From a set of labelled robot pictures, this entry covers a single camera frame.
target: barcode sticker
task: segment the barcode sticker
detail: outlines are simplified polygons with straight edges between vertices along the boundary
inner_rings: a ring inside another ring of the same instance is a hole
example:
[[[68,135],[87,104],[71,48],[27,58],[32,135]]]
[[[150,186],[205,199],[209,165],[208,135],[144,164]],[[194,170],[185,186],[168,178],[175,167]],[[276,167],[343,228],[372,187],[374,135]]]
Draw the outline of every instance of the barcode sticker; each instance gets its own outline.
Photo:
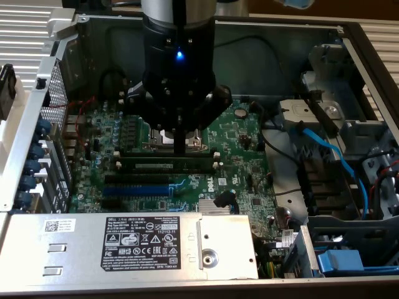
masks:
[[[227,186],[227,180],[224,178],[219,178],[219,186]]]
[[[291,246],[292,243],[294,243],[294,230],[293,229],[287,229],[282,231],[282,246],[284,248],[288,248]]]
[[[76,219],[51,219],[44,221],[44,232],[73,232]]]

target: motherboard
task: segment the motherboard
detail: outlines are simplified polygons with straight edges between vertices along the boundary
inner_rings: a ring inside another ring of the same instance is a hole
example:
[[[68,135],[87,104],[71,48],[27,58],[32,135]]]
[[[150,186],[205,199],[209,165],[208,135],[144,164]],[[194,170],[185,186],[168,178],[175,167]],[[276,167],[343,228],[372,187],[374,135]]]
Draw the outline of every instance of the motherboard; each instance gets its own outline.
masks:
[[[173,156],[173,140],[164,132],[155,134],[117,105],[105,102],[84,117],[79,130],[88,139],[74,158],[70,213],[233,214],[233,207],[213,204],[230,191],[253,233],[279,235],[264,142],[248,104],[234,100],[209,128],[187,139],[185,157]]]

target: blue led light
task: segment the blue led light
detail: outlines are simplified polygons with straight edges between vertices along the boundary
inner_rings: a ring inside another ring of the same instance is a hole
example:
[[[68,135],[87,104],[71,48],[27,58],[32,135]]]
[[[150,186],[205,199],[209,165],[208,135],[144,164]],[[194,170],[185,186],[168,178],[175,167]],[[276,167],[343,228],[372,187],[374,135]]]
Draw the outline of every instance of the blue led light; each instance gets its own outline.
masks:
[[[183,53],[181,51],[177,52],[177,56],[176,56],[177,60],[183,60],[184,58],[185,58],[185,56],[183,55]]]

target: green circuit board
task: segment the green circuit board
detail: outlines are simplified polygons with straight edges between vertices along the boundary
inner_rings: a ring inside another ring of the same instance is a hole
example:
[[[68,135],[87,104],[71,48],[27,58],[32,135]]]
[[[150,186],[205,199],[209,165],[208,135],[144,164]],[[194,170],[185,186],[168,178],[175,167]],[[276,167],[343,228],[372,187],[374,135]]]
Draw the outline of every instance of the green circuit board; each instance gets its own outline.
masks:
[[[201,212],[201,201],[213,201],[222,192],[234,190],[240,214],[249,216],[252,231],[264,237],[278,236],[276,224],[267,225],[268,219],[275,213],[275,197],[270,195],[272,188],[266,183],[269,168],[265,152],[257,148],[257,115],[247,113],[246,117],[239,118],[234,113],[237,109],[247,112],[248,105],[234,100],[233,104],[202,132],[202,148],[197,152],[207,154],[212,148],[216,148],[220,153],[218,167],[213,173],[168,174],[173,184],[178,185],[169,196],[108,198],[105,198],[103,191],[107,187],[106,176],[117,173],[115,147],[125,148],[132,156],[135,153],[151,155],[152,150],[148,147],[150,128],[141,118],[123,116],[115,107],[100,107],[87,113],[86,131],[91,132],[90,142],[94,144],[97,139],[100,147],[98,151],[90,153],[91,161],[85,159],[84,151],[75,155],[74,192],[69,212]],[[247,140],[246,146],[243,145],[244,139]],[[156,175],[159,174],[142,174],[150,179]],[[113,206],[108,204],[110,202],[118,203]]]

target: metal mesh panel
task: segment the metal mesh panel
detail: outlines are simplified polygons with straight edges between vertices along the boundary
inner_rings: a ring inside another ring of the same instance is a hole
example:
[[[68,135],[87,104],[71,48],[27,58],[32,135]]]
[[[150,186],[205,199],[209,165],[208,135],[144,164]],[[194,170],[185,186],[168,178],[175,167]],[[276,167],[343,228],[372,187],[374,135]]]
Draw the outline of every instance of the metal mesh panel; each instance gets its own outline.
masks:
[[[51,123],[57,123],[60,128],[64,126],[65,113],[67,111],[68,98],[62,80],[61,69],[58,60],[55,62],[51,73],[49,85],[50,106],[42,107],[41,115]]]

